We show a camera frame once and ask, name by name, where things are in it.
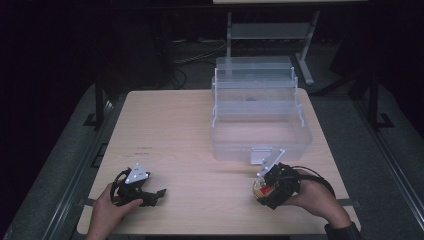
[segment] person's right hand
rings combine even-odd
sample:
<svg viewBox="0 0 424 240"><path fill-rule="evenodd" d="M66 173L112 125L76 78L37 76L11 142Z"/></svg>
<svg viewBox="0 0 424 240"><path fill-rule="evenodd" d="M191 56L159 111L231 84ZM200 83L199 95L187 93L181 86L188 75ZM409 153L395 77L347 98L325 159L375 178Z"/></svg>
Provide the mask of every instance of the person's right hand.
<svg viewBox="0 0 424 240"><path fill-rule="evenodd" d="M300 174L309 174L304 170L297 171ZM299 194L287 199L284 205L304 208L312 215L326 219L330 227L334 229L345 228L352 224L349 214L331 192L324 185L315 181L301 180Z"/></svg>

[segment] person's left hand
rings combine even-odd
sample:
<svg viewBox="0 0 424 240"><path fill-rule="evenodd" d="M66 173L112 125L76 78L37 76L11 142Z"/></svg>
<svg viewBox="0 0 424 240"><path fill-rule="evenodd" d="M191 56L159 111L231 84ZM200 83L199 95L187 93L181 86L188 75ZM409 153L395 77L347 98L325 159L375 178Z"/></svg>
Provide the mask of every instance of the person's left hand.
<svg viewBox="0 0 424 240"><path fill-rule="evenodd" d="M142 199L136 199L118 207L110 200L111 188L112 184L109 183L93 204L93 212L91 214L90 227L86 240L106 239L126 214L143 203Z"/></svg>

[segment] hand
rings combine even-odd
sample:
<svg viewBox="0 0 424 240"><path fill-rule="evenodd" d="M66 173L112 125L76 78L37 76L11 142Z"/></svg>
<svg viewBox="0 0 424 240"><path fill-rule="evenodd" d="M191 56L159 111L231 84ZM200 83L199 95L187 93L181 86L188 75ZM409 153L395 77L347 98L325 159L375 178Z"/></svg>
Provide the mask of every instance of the hand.
<svg viewBox="0 0 424 240"><path fill-rule="evenodd" d="M300 174L310 175L304 170L297 171ZM315 181L301 180L299 194L290 197L284 205L304 208L312 215L326 219L330 227L334 229L345 228L352 224L349 214L331 192L324 185Z"/></svg>
<svg viewBox="0 0 424 240"><path fill-rule="evenodd" d="M110 200L111 188L109 183L94 202L86 240L105 240L126 214L143 203L142 199L137 199L118 207Z"/></svg>

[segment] gray carpet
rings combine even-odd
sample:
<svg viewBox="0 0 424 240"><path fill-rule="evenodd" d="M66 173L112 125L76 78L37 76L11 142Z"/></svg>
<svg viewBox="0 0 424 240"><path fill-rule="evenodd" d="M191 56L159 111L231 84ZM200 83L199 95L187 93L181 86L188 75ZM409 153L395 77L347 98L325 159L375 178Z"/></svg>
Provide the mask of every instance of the gray carpet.
<svg viewBox="0 0 424 240"><path fill-rule="evenodd" d="M179 45L185 53L181 58L198 54L190 45ZM300 87L308 92L317 91L336 81L339 76L330 72L328 67L337 50L336 45L314 45L307 57L316 84L306 86L300 76ZM196 62L177 67L174 83L164 89L173 88L178 81L182 89L210 88L213 64L218 56L211 56ZM424 232L414 218L410 207L404 200L388 165L380 151L374 133L358 108L363 102L353 102L347 97L350 84L344 85L325 97L312 97L311 101L327 138L334 159L340 170L346 188L355 201L356 211L362 224L362 234L366 239L424 239ZM99 132L93 127L83 126L88 114L95 110L94 89L87 90L75 109L68 126L50 154L30 193L21 206L11 226L8 239L43 239L46 230L53 234L51 239L83 239L75 232L82 211L81 200L90 191L97 169L90 165L95 159L102 143L107 143L125 101L125 93L113 102L113 109L106 115L107 121ZM388 114L395 128L382 129L379 134L387 142L393 155L399 160L405 174L424 199L422 191L424 177L423 139L413 129L397 107L392 95L380 88L380 112ZM70 180L78 181L71 186L74 191L67 201L63 194ZM67 202L63 222L51 223L58 204ZM109 239L143 239L142 236L111 236ZM326 239L325 236L293 236L292 239Z"/></svg>

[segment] black mechanical device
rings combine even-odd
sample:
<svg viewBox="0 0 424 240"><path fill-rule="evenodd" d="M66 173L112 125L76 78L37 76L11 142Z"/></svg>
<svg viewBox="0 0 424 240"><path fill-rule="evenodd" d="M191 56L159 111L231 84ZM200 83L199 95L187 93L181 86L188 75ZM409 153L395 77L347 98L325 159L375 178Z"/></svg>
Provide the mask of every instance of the black mechanical device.
<svg viewBox="0 0 424 240"><path fill-rule="evenodd" d="M296 169L306 169L316 174L316 176L300 174ZM258 202L275 210L293 196L295 192L299 193L300 180L319 182L335 196L330 183L315 171L300 166L290 167L282 163L274 165L262 179L255 182L254 193Z"/></svg>
<svg viewBox="0 0 424 240"><path fill-rule="evenodd" d="M162 189L156 193L143 191L141 187L147 179L149 179L151 174L149 172L133 174L133 172L134 171L131 170L131 168L128 168L116 177L115 181L112 183L112 189L110 190L111 201L117 206L122 206L135 199L141 198L143 199L143 203L140 207L156 206L159 198L162 198L165 195L166 189ZM120 181L119 179L122 175L125 175L125 179ZM115 196L116 189L118 189L118 196Z"/></svg>

